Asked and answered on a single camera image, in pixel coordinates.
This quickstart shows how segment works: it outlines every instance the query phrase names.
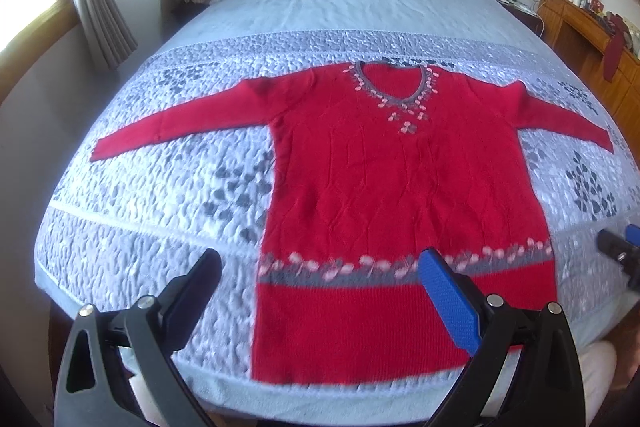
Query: bed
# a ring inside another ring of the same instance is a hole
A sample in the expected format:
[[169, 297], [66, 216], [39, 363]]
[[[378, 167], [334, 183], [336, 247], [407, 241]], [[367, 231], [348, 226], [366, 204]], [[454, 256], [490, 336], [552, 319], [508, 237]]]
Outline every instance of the bed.
[[[265, 127], [198, 134], [89, 163], [97, 140], [242, 78], [385, 60], [435, 64], [535, 97], [606, 129], [590, 142], [519, 133], [556, 253], [559, 301], [578, 348], [634, 304], [595, 233], [640, 221], [640, 172], [612, 119], [562, 62], [494, 0], [220, 0], [149, 58], [96, 121], [53, 194], [35, 245], [36, 283], [75, 316], [157, 295], [205, 248], [222, 283], [175, 362], [210, 407], [316, 425], [388, 425], [429, 417], [459, 369], [357, 385], [273, 385], [251, 378], [258, 251], [274, 184]], [[606, 205], [581, 199], [601, 194]], [[135, 361], [126, 353], [127, 364]], [[514, 359], [492, 402], [504, 395]]]

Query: sweater sleeve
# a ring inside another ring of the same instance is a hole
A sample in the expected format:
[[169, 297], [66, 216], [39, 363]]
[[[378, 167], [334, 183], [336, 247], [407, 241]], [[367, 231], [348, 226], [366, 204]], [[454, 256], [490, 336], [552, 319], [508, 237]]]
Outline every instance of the sweater sleeve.
[[149, 115], [98, 140], [91, 161], [190, 134], [265, 125], [303, 94], [308, 86], [303, 73], [242, 80], [231, 89]]
[[466, 83], [482, 104], [498, 112], [516, 129], [545, 129], [594, 142], [613, 153], [607, 131], [573, 111], [531, 96], [521, 81], [499, 87], [466, 77]]

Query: dark blue gripper pad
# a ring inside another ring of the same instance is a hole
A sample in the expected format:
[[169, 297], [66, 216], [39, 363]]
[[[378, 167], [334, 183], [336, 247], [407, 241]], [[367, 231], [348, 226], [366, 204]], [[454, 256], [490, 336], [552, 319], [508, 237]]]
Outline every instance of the dark blue gripper pad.
[[636, 247], [640, 247], [640, 229], [636, 225], [628, 225], [625, 229], [625, 239]]
[[420, 254], [418, 276], [456, 346], [472, 357], [480, 347], [480, 319], [440, 254], [430, 248]]

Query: window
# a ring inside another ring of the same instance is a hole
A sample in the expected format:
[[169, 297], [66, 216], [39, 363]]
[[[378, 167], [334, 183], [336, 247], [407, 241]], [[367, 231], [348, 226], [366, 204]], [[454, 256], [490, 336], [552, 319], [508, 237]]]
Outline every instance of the window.
[[78, 23], [71, 0], [0, 0], [0, 103], [31, 66]]

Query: red sweater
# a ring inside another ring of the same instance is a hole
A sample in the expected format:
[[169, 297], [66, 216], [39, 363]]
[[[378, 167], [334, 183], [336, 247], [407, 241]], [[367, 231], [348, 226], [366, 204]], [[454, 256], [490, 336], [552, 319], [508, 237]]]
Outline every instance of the red sweater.
[[436, 247], [485, 293], [556, 299], [542, 208], [517, 130], [613, 152], [606, 131], [527, 94], [438, 68], [338, 64], [183, 103], [98, 141], [92, 160], [189, 134], [268, 125], [276, 164], [258, 267], [252, 375], [385, 381], [463, 365], [415, 273]]

